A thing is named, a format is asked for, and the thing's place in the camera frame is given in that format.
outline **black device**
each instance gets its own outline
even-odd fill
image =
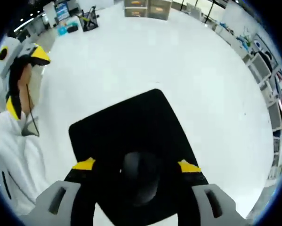
[[[88,13],[84,13],[82,10],[82,15],[77,15],[77,17],[79,18],[84,32],[91,31],[98,27],[97,17],[99,17],[99,15],[96,15],[96,6],[92,6]]]
[[[5,8],[5,16],[0,20],[0,41],[3,33],[6,32],[6,28],[10,25],[10,21],[16,21],[14,17],[17,12],[22,10],[22,7],[26,6],[27,1],[11,1],[9,2],[9,7]],[[255,10],[258,10],[262,21],[267,24],[269,32],[275,37],[275,44],[278,45],[280,49],[280,54],[282,55],[282,32],[281,27],[277,26],[282,21],[282,13],[280,17],[272,16],[272,2],[267,1],[248,1]],[[0,8],[5,6],[4,1],[0,1]],[[275,225],[278,223],[278,219],[282,221],[282,184],[277,188],[277,195],[274,198],[275,201],[269,205],[269,210],[262,214],[262,219],[257,225]],[[0,222],[7,225],[23,225],[21,221],[12,213],[12,211],[7,208],[6,203],[3,201],[0,195]]]
[[[76,122],[70,126],[69,135],[78,162],[96,160],[92,171],[73,169],[65,179],[81,184],[73,223],[93,215],[97,202],[116,226],[150,225],[174,214],[178,214],[180,226],[199,224],[191,187],[208,182],[201,172],[182,173],[179,161],[198,164],[160,90]],[[87,210],[85,199],[91,206]]]
[[[70,26],[66,30],[67,30],[68,33],[72,33],[72,32],[75,32],[75,31],[78,30],[78,26],[77,25]]]

